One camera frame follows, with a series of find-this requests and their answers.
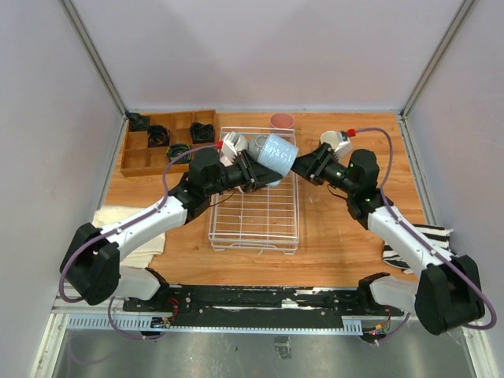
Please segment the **light blue mug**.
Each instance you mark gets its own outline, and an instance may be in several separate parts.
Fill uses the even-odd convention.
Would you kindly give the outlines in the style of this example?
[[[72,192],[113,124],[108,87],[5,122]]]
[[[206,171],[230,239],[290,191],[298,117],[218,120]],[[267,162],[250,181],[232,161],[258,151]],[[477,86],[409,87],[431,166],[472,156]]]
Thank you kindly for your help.
[[[269,183],[275,187],[288,175],[298,156],[298,147],[277,134],[269,134],[258,155],[257,162],[281,175],[280,180]]]

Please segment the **grey-green speckled mug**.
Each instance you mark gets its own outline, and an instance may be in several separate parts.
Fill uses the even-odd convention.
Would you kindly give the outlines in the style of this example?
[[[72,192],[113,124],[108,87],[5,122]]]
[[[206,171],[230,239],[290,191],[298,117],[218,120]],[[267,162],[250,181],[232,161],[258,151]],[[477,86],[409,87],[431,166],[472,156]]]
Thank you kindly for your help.
[[[259,155],[268,141],[268,138],[269,135],[256,135],[251,141],[249,141],[247,152],[254,160],[259,158]]]

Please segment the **pink tumbler cup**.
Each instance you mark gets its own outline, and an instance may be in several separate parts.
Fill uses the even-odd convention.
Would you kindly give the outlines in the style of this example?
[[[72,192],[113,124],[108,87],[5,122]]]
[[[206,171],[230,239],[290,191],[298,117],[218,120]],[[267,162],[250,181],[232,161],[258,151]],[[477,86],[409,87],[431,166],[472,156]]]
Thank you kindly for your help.
[[[295,119],[288,113],[275,113],[269,119],[270,133],[267,140],[283,139],[295,145]]]

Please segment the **black mug white inside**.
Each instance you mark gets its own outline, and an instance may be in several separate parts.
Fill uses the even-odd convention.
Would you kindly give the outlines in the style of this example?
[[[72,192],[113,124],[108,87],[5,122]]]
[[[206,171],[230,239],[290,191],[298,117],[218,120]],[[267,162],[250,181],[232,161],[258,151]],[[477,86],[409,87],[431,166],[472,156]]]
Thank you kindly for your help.
[[[327,143],[333,150],[333,143],[335,142],[335,132],[336,131],[326,131],[320,136],[320,143]]]

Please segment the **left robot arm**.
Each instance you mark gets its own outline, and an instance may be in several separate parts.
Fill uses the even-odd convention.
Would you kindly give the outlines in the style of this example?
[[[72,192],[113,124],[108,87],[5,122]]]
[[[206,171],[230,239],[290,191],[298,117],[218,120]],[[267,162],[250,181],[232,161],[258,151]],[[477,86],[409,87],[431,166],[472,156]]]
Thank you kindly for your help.
[[[149,310],[164,309],[169,293],[162,278],[149,269],[121,262],[153,238],[189,224],[204,213],[215,194],[241,187],[256,191],[282,179],[282,174],[261,165],[246,151],[224,165],[211,147],[198,148],[188,170],[173,189],[131,217],[96,228],[87,223],[74,235],[60,267],[60,297],[90,306],[114,296],[140,299]]]

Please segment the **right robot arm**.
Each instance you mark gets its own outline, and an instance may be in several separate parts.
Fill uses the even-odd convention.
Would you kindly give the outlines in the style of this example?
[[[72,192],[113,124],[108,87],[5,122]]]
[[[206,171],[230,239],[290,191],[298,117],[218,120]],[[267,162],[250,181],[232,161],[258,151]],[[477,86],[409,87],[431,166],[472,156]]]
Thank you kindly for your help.
[[[378,188],[380,168],[372,151],[354,151],[344,166],[324,143],[314,152],[297,157],[291,169],[314,185],[328,183],[346,193],[352,218],[378,235],[419,279],[413,284],[381,272],[360,280],[356,297],[360,311],[373,315],[384,306],[395,307],[416,315],[433,335],[467,326],[484,316],[475,261],[436,246],[400,215]]]

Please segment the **rolled black patterned tie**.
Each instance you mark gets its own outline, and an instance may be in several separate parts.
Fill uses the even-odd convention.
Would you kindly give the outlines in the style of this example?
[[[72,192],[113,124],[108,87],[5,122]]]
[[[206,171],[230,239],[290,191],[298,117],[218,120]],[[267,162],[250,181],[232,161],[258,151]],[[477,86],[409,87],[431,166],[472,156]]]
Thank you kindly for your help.
[[[215,130],[212,124],[193,122],[190,126],[193,144],[212,143],[215,139]]]

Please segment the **rolled blue yellow tie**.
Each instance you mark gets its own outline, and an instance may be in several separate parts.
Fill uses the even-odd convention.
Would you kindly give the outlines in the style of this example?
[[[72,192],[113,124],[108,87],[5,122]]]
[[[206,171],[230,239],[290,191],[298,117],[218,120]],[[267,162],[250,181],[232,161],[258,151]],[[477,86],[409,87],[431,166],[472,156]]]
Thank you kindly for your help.
[[[169,161],[175,161],[176,164],[187,164],[191,160],[190,150],[190,145],[176,143],[168,147],[166,155]]]

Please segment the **rolled dark green tie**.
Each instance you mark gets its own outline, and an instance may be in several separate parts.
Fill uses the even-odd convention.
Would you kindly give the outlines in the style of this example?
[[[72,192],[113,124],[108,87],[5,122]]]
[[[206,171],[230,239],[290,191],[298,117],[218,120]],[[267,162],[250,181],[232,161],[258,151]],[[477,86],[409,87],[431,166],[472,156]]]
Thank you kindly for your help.
[[[147,131],[150,126],[150,117],[143,115],[141,113],[130,113],[126,112],[126,117],[129,122],[130,132],[144,132]]]

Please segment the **black white striped cloth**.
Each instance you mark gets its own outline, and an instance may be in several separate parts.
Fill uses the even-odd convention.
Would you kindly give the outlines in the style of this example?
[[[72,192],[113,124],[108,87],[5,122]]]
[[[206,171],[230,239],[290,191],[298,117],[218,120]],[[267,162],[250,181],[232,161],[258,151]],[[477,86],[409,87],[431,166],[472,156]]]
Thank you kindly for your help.
[[[430,224],[413,224],[413,226],[437,247],[451,252],[450,234],[453,232],[453,229],[446,229]],[[414,274],[414,271],[406,261],[386,243],[384,243],[382,261],[391,267],[400,269],[404,274]]]

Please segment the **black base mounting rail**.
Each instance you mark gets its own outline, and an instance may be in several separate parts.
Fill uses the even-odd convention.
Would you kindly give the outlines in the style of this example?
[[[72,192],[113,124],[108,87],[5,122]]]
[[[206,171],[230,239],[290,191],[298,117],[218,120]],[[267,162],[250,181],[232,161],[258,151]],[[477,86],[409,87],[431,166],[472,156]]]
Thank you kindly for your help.
[[[123,301],[123,311],[170,313],[175,319],[182,313],[209,309],[315,311],[344,317],[398,317],[402,311],[383,305],[368,306],[354,288],[332,287],[259,287],[163,285],[152,299],[130,298]]]

